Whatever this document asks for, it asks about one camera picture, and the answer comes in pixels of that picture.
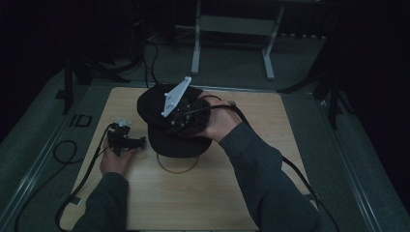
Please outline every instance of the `black device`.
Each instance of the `black device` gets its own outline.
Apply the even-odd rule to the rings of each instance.
[[[130,127],[123,126],[119,124],[112,124],[109,131],[107,132],[108,136],[108,146],[114,149],[114,153],[117,156],[121,155],[121,149],[128,148],[140,148],[145,143],[145,136],[141,138],[128,138],[130,132]]]
[[[209,106],[210,104],[203,99],[197,99],[194,103],[181,99],[171,115],[168,116],[171,119],[172,128],[166,133],[176,133],[180,137],[191,137],[204,131],[211,115]]]

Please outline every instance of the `hand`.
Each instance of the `hand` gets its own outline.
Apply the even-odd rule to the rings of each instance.
[[[125,176],[130,166],[131,158],[136,153],[136,149],[128,150],[125,155],[118,157],[111,148],[108,147],[108,138],[103,142],[103,146],[103,157],[100,165],[100,171],[102,174],[116,172]]]
[[[210,95],[209,92],[204,91],[200,97]],[[204,97],[210,105],[226,104],[230,105],[229,101],[219,100],[214,97]],[[198,136],[205,136],[211,138],[217,142],[220,142],[226,137],[238,124],[242,121],[239,116],[231,109],[228,108],[215,108],[211,109],[211,115],[208,121],[208,127],[197,134]]]

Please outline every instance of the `metal stand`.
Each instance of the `metal stand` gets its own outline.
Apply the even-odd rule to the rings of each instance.
[[[279,8],[276,20],[263,20],[239,17],[224,17],[201,14],[201,1],[196,2],[196,25],[195,25],[195,47],[193,49],[192,66],[190,72],[198,74],[199,57],[201,53],[200,33],[201,31],[215,31],[225,33],[238,33],[248,35],[269,36],[269,43],[262,49],[263,62],[265,64],[266,77],[269,80],[275,78],[272,68],[271,51],[275,38],[278,34],[280,21],[283,16],[284,7]]]

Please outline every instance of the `wooden table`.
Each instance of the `wooden table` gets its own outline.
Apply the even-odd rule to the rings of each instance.
[[[136,100],[146,89],[114,88],[79,171],[74,187],[97,149],[104,129],[118,117],[131,120],[131,138],[147,136],[147,125],[136,112]],[[273,93],[213,91],[226,100],[233,100],[244,112],[255,131],[268,144],[278,148],[305,173],[293,132],[280,95]],[[195,159],[161,157],[168,169],[190,168]],[[85,201],[100,181],[102,174],[97,160],[87,183],[78,193],[78,206],[70,204],[61,219],[65,229],[72,229],[85,212]],[[308,190],[297,174],[286,164],[283,171],[303,194]],[[172,174],[160,168],[156,152],[149,142],[132,159],[127,175],[130,181],[128,224],[130,230],[256,230],[237,184],[227,155],[218,143],[213,143],[201,155],[197,166],[184,174]]]

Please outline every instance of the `black cap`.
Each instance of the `black cap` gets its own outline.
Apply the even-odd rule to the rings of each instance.
[[[136,104],[137,112],[148,124],[148,139],[151,147],[160,155],[171,158],[192,158],[203,154],[211,146],[212,139],[206,137],[184,138],[175,133],[168,133],[172,128],[170,116],[163,117],[165,93],[170,92],[176,84],[156,84],[143,93]],[[203,91],[188,87],[183,98],[196,102]]]

